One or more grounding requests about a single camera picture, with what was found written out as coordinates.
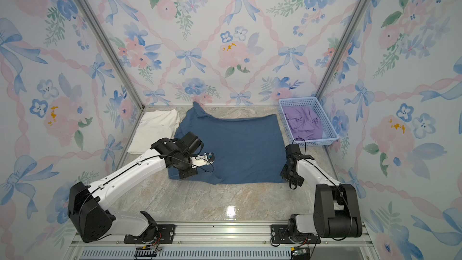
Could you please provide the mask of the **blue t-shirt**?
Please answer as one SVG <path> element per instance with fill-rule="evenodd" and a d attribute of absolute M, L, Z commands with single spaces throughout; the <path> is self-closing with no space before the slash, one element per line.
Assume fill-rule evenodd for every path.
<path fill-rule="evenodd" d="M 187 111 L 176 133 L 188 132 L 204 144 L 204 153 L 213 153 L 214 170 L 199 170 L 190 181 L 208 184 L 282 183 L 285 145 L 275 114 L 265 117 L 218 119 L 199 104 Z"/>

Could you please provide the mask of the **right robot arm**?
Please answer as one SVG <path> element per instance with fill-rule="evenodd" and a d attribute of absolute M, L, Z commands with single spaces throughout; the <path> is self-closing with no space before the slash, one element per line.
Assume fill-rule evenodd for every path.
<path fill-rule="evenodd" d="M 291 190 L 311 185 L 315 190 L 314 211 L 293 214 L 288 220 L 289 239 L 295 243 L 313 243 L 315 236 L 342 241 L 363 234 L 357 191 L 351 184 L 335 180 L 311 155 L 302 154 L 299 145 L 285 147 L 286 164 L 281 177 Z"/>

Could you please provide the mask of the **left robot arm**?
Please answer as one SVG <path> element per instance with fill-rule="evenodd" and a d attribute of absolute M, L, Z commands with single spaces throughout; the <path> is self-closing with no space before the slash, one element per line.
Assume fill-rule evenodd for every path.
<path fill-rule="evenodd" d="M 162 138 L 144 154 L 113 172 L 85 185 L 74 184 L 69 191 L 67 215 L 85 243 L 111 235 L 124 235 L 125 243 L 158 244 L 162 232 L 147 212 L 119 211 L 113 204 L 130 189 L 163 170 L 174 168 L 180 179 L 196 176 L 198 170 L 212 166 L 213 153 L 203 151 L 203 142 L 192 132 L 181 139 Z"/>

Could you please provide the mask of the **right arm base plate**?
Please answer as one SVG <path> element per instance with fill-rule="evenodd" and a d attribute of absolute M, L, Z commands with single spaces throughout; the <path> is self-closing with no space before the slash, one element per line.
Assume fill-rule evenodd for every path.
<path fill-rule="evenodd" d="M 271 225 L 271 242 L 277 244 L 320 244 L 321 239 L 313 233 L 299 232 L 289 225 Z"/>

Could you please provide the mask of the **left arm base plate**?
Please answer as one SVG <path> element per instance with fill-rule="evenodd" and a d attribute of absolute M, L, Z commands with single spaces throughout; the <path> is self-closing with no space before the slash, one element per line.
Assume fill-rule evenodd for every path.
<path fill-rule="evenodd" d="M 176 225 L 149 226 L 140 236 L 125 235 L 124 244 L 172 244 Z"/>

